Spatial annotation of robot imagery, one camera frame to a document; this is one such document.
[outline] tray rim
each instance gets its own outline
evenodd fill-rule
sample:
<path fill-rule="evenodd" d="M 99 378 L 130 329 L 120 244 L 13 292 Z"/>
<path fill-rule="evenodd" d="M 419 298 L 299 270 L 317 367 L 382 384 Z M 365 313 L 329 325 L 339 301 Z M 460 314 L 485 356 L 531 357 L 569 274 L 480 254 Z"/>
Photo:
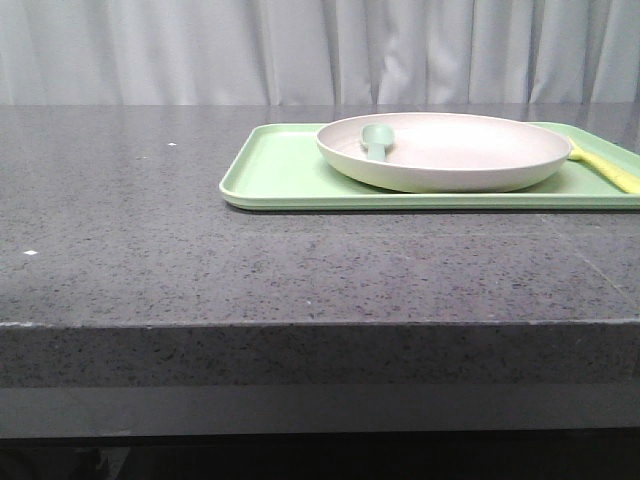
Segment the tray rim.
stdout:
<path fill-rule="evenodd" d="M 606 139 L 598 137 L 586 130 L 570 124 L 556 122 L 526 122 L 545 127 L 558 126 L 569 130 L 577 130 L 597 141 L 605 142 L 611 147 L 633 155 L 635 152 L 624 149 Z M 253 128 L 245 139 L 238 154 L 218 184 L 224 200 L 230 205 L 243 210 L 256 211 L 332 211 L 332 210 L 634 210 L 640 209 L 640 194 L 583 194 L 583 193 L 366 193 L 345 194 L 340 196 L 317 197 L 278 197 L 248 196 L 235 193 L 227 187 L 241 172 L 238 170 L 251 148 L 255 138 L 264 131 L 292 132 L 308 134 L 319 130 L 327 123 L 270 123 Z"/>

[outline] spoon handle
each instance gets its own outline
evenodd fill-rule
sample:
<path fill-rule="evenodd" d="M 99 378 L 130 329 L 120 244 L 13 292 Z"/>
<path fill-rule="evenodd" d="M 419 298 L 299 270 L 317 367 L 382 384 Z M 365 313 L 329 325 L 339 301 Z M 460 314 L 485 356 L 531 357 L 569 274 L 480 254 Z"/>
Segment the spoon handle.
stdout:
<path fill-rule="evenodd" d="M 575 160 L 582 160 L 589 164 L 594 170 L 597 170 L 598 173 L 607 178 L 620 190 L 627 193 L 640 193 L 640 177 L 620 168 L 615 163 L 610 162 L 600 155 L 588 152 L 580 147 L 574 147 L 571 158 Z"/>
<path fill-rule="evenodd" d="M 381 143 L 369 143 L 367 145 L 367 159 L 368 160 L 377 160 L 379 162 L 384 162 L 386 157 L 386 152 L 384 150 L 384 145 Z"/>

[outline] green spoon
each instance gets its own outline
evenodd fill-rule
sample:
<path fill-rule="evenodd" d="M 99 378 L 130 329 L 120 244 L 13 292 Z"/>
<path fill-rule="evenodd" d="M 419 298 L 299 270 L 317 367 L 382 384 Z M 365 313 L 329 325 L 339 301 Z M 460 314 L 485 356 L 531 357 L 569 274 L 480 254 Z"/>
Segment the green spoon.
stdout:
<path fill-rule="evenodd" d="M 367 150 L 368 160 L 384 162 L 386 149 L 393 145 L 393 129 L 384 123 L 370 123 L 362 127 L 360 141 Z"/>

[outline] spoon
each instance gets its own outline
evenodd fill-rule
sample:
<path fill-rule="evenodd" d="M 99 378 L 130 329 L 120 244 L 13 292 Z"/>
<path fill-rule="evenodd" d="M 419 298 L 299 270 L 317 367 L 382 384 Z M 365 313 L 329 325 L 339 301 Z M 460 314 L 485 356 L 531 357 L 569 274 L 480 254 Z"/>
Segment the spoon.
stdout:
<path fill-rule="evenodd" d="M 362 127 L 360 137 L 367 159 L 384 162 L 386 149 L 393 145 L 393 129 L 384 123 L 370 123 Z"/>
<path fill-rule="evenodd" d="M 623 192 L 640 193 L 640 177 L 627 172 L 600 155 L 583 150 L 572 139 L 569 141 L 573 146 L 569 160 L 583 161 Z"/>

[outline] dark floor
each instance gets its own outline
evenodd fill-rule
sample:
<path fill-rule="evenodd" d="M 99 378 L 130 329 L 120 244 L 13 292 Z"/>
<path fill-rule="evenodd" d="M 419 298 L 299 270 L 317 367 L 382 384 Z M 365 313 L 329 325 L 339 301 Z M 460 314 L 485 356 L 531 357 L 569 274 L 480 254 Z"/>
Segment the dark floor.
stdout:
<path fill-rule="evenodd" d="M 82 442 L 3 441 L 0 480 L 640 479 L 640 429 Z"/>

